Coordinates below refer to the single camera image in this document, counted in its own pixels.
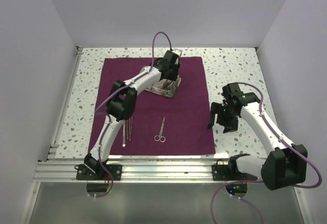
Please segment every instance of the scissors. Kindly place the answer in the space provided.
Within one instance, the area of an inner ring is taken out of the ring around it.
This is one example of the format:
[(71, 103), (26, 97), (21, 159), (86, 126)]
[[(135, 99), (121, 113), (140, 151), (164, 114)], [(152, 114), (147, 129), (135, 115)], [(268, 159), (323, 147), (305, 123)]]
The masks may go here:
[(155, 141), (165, 142), (166, 138), (164, 136), (162, 136), (162, 131), (164, 130), (164, 125), (165, 125), (165, 117), (163, 117), (159, 135), (156, 135), (154, 137)]

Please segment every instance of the maroon cloth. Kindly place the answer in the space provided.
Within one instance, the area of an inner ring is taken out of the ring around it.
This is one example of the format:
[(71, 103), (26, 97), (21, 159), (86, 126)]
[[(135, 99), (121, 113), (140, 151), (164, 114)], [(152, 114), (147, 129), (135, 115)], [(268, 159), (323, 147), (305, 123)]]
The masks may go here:
[[(143, 91), (136, 102), (133, 113), (131, 141), (123, 144), (123, 127), (112, 145), (111, 155), (204, 155), (214, 154), (213, 131), (208, 130), (210, 109), (208, 91), (202, 59), (181, 58), (179, 74), (182, 78), (173, 98), (166, 98)], [(136, 76), (141, 68), (151, 63), (151, 58), (107, 58), (104, 62), (96, 107), (105, 100), (116, 80), (127, 80)], [(165, 118), (162, 135), (165, 142), (154, 140), (159, 135), (161, 122)], [(104, 116), (93, 121), (89, 151), (101, 132)]]

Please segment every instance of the purple cable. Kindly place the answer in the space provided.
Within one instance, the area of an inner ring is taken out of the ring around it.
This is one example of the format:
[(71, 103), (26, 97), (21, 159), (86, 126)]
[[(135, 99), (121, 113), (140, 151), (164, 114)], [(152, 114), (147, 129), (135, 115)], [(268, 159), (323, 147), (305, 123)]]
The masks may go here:
[(158, 33), (156, 33), (154, 35), (154, 37), (153, 37), (153, 40), (152, 40), (152, 63), (151, 63), (150, 71), (152, 70), (152, 67), (153, 67), (153, 64), (154, 64), (154, 41), (155, 41), (155, 38), (157, 37), (158, 34), (163, 34), (163, 35), (165, 35), (167, 37), (168, 42), (169, 42), (170, 50), (172, 50), (172, 44), (170, 42), (170, 39), (169, 39), (168, 35), (166, 33), (164, 33), (164, 32), (158, 32)]
[[(260, 113), (262, 114), (262, 104), (264, 102), (264, 95), (263, 93), (254, 85), (251, 85), (251, 84), (248, 84), (248, 83), (245, 83), (245, 82), (238, 82), (238, 84), (241, 84), (241, 85), (248, 85), (252, 88), (254, 88), (257, 92), (259, 92), (260, 94), (260, 103), (259, 103), (259, 111)], [(270, 123), (268, 122), (268, 120), (266, 119), (265, 115), (262, 115), (261, 116), (263, 121), (265, 122), (265, 124), (267, 125), (267, 127), (270, 129), (270, 131), (277, 137), (277, 138), (280, 138), (279, 134), (274, 130), (274, 128), (270, 125)], [(297, 150), (295, 150), (292, 146), (290, 146), (288, 143), (286, 143), (283, 139), (281, 140), (281, 142), (286, 146), (288, 147), (293, 153), (295, 153), (296, 155), (298, 155), (301, 159), (303, 159), (304, 161), (306, 161), (308, 164), (310, 164), (310, 166), (317, 172), (317, 175), (318, 175), (318, 182), (314, 185), (311, 185), (311, 186), (302, 186), (302, 185), (295, 185), (295, 187), (299, 187), (299, 188), (316, 188), (318, 186), (320, 186), (320, 184), (322, 183), (322, 176), (321, 176), (321, 173), (320, 171), (318, 170), (318, 168), (308, 159), (306, 158), (305, 156), (303, 156), (302, 154), (300, 154)], [(217, 195), (217, 193), (224, 187), (226, 186), (229, 186), (229, 185), (233, 185), (233, 184), (241, 184), (241, 183), (263, 183), (263, 181), (236, 181), (236, 182), (231, 182), (231, 183), (227, 183), (227, 184), (224, 184), (223, 186), (219, 187), (216, 192), (214, 193), (212, 199), (211, 199), (211, 204), (210, 204), (210, 211), (211, 211), (211, 216), (212, 216), (212, 219), (214, 221), (215, 224), (217, 224), (216, 220), (215, 220), (215, 217), (214, 217), (214, 210), (213, 210), (213, 204), (214, 204), (214, 199), (215, 199), (215, 196)], [(259, 213), (260, 215), (260, 219), (261, 219), (261, 223), (264, 223), (264, 220), (263, 220), (263, 216), (262, 216), (262, 213), (261, 211), (254, 205), (252, 204), (250, 201), (246, 200), (246, 199), (243, 199), (241, 198), (242, 201), (245, 201), (247, 202), (248, 204), (250, 204), (251, 206), (253, 206)]]
[[(242, 183), (263, 183), (263, 181), (251, 181), (251, 180), (235, 181), (235, 182), (230, 182), (230, 183), (224, 184), (224, 185), (222, 185), (221, 187), (219, 187), (219, 188), (215, 191), (213, 197), (211, 198), (211, 203), (210, 203), (210, 212), (211, 212), (211, 217), (212, 217), (212, 219), (213, 219), (213, 221), (214, 221), (215, 224), (217, 224), (217, 221), (216, 221), (215, 216), (214, 216), (214, 199), (215, 199), (215, 196), (217, 195), (217, 193), (218, 193), (221, 189), (225, 188), (226, 186), (234, 185), (234, 184), (242, 184)], [(240, 198), (240, 200), (242, 200), (242, 201), (248, 203), (249, 205), (251, 205), (252, 207), (254, 207), (254, 208), (256, 209), (256, 211), (257, 211), (257, 212), (259, 213), (259, 215), (260, 215), (261, 224), (263, 224), (263, 223), (264, 223), (264, 218), (263, 218), (262, 212), (261, 212), (261, 211), (260, 211), (260, 210), (259, 210), (259, 209), (258, 209), (258, 208), (253, 204), (253, 203), (251, 203), (249, 200), (246, 200), (246, 199), (244, 199), (244, 198)]]
[[(154, 37), (153, 37), (153, 40), (152, 40), (152, 62), (151, 62), (151, 67), (150, 67), (150, 70), (149, 71), (151, 71), (152, 70), (152, 67), (153, 67), (153, 65), (154, 65), (154, 41), (155, 41), (155, 38), (157, 37), (157, 35), (158, 34), (164, 34), (166, 37), (167, 37), (167, 39), (168, 39), (168, 42), (169, 42), (169, 46), (170, 46), (170, 50), (172, 50), (172, 44), (171, 44), (171, 42), (170, 42), (170, 39), (169, 39), (169, 37), (168, 37), (168, 35), (166, 34), (166, 33), (164, 33), (164, 32), (158, 32), (158, 33), (156, 33), (155, 35), (154, 35)], [(144, 77), (145, 75), (147, 75), (148, 73), (147, 72), (145, 72), (144, 74), (142, 74), (142, 75), (140, 75), (140, 76), (138, 76), (136, 79), (134, 79), (134, 82), (135, 81), (137, 81), (137, 80), (139, 80), (140, 78), (142, 78), (142, 77)], [(107, 126), (106, 126), (106, 128), (104, 129), (104, 131), (103, 131), (103, 133), (102, 133), (102, 135), (101, 135), (101, 138), (100, 138), (100, 142), (99, 142), (99, 149), (98, 149), (98, 152), (99, 152), (99, 162), (100, 162), (100, 165), (101, 165), (101, 167), (103, 168), (103, 170), (110, 176), (110, 179), (111, 179), (111, 185), (110, 185), (110, 188), (108, 188), (108, 190), (105, 192), (105, 193), (103, 193), (103, 194), (100, 194), (99, 196), (96, 196), (96, 197), (103, 197), (103, 196), (105, 196), (105, 195), (107, 195), (110, 191), (111, 191), (111, 189), (112, 189), (112, 187), (113, 187), (113, 177), (112, 177), (112, 174), (106, 169), (106, 167), (104, 167), (104, 165), (103, 165), (103, 163), (102, 163), (102, 160), (101, 160), (101, 145), (102, 145), (102, 139), (103, 139), (103, 136), (104, 136), (104, 134), (106, 133), (106, 131), (107, 131), (107, 129), (109, 128), (109, 126), (110, 126), (110, 124), (111, 124), (111, 117), (110, 117), (110, 115), (107, 115), (106, 113), (100, 113), (99, 112), (99, 110), (111, 99), (111, 98), (113, 98), (113, 96), (115, 96), (117, 93), (119, 93), (120, 91), (122, 91), (122, 90), (124, 90), (124, 89), (126, 89), (126, 88), (128, 88), (129, 86), (131, 86), (134, 82), (131, 82), (131, 83), (129, 83), (128, 85), (125, 85), (125, 86), (123, 86), (123, 87), (121, 87), (121, 88), (119, 88), (119, 89), (117, 89), (113, 94), (111, 94), (106, 100), (104, 100), (97, 108), (96, 108), (96, 110), (95, 110), (95, 116), (96, 115), (106, 115), (106, 116), (108, 116), (108, 118), (109, 118), (109, 123), (107, 124)]]
[[(168, 35), (167, 35), (166, 33), (164, 33), (164, 32), (158, 32), (158, 33), (156, 33), (156, 34), (154, 35), (154, 37), (153, 37), (153, 40), (152, 40), (152, 62), (151, 62), (151, 67), (150, 67), (150, 70), (149, 70), (149, 71), (152, 70), (152, 67), (153, 67), (153, 65), (154, 65), (154, 41), (155, 41), (155, 38), (157, 37), (158, 34), (163, 34), (163, 35), (165, 35), (165, 36), (167, 37), (168, 42), (169, 42), (170, 50), (172, 49), (172, 44), (171, 44), (171, 42), (170, 42), (170, 39), (169, 39)], [(134, 81), (137, 81), (138, 79), (144, 77), (145, 75), (147, 75), (146, 72), (145, 72), (143, 75), (137, 77)], [(105, 105), (105, 104), (106, 104), (106, 103), (107, 103), (107, 102), (108, 102), (108, 101), (109, 101), (109, 100), (110, 100), (114, 95), (116, 95), (116, 94), (117, 94), (118, 92), (120, 92), (121, 90), (128, 88), (130, 85), (132, 85), (132, 83), (130, 83), (130, 84), (128, 84), (128, 85), (125, 85), (124, 87), (119, 88), (119, 89), (116, 90), (113, 94), (111, 94), (111, 95), (110, 95), (106, 100), (104, 100), (104, 101), (103, 101), (103, 102), (98, 106), (98, 108), (96, 108), (96, 110), (95, 110), (95, 114), (97, 114), (98, 111), (99, 111), (99, 109), (102, 108), (103, 105)]]
[[(244, 83), (244, 82), (238, 82), (238, 84), (242, 84), (242, 85), (248, 85), (252, 88), (254, 88), (255, 90), (257, 90), (261, 96), (260, 99), (260, 103), (259, 103), (259, 111), (262, 114), (262, 104), (264, 102), (264, 95), (263, 93), (254, 85), (248, 84), (248, 83)], [(277, 137), (280, 138), (280, 135), (274, 130), (274, 128), (270, 125), (270, 123), (268, 122), (268, 120), (266, 119), (265, 115), (262, 115), (262, 119), (265, 122), (265, 124), (267, 125), (267, 127), (270, 129), (270, 131)], [(318, 168), (305, 156), (303, 156), (302, 154), (300, 154), (297, 150), (295, 150), (291, 145), (289, 145), (288, 143), (286, 143), (283, 139), (281, 140), (281, 142), (288, 147), (293, 153), (295, 153), (296, 155), (298, 155), (301, 159), (303, 159), (304, 161), (306, 161), (308, 164), (310, 164), (310, 166), (317, 172), (318, 175), (318, 182), (314, 185), (311, 186), (302, 186), (302, 185), (295, 185), (295, 187), (299, 187), (299, 188), (316, 188), (318, 186), (321, 185), (322, 183), (322, 176), (320, 171), (318, 170)]]
[[(109, 128), (110, 124), (111, 124), (110, 122), (107, 124), (106, 128), (104, 129), (104, 132), (106, 132), (106, 130)], [(95, 197), (103, 197), (103, 196), (107, 195), (107, 194), (111, 191), (111, 189), (112, 189), (112, 187), (113, 187), (113, 176), (112, 176), (112, 174), (107, 170), (107, 168), (104, 167), (104, 165), (103, 165), (103, 163), (102, 163), (102, 160), (101, 160), (101, 145), (102, 145), (103, 135), (104, 135), (104, 133), (102, 133), (102, 135), (101, 135), (101, 137), (100, 137), (100, 142), (99, 142), (99, 149), (98, 149), (98, 152), (99, 152), (99, 163), (100, 163), (101, 167), (104, 169), (104, 171), (105, 171), (105, 172), (110, 176), (110, 179), (111, 179), (111, 185), (110, 185), (110, 188), (108, 187), (108, 190), (107, 190), (105, 193), (102, 193), (102, 194), (100, 194), (100, 195), (95, 195)]]

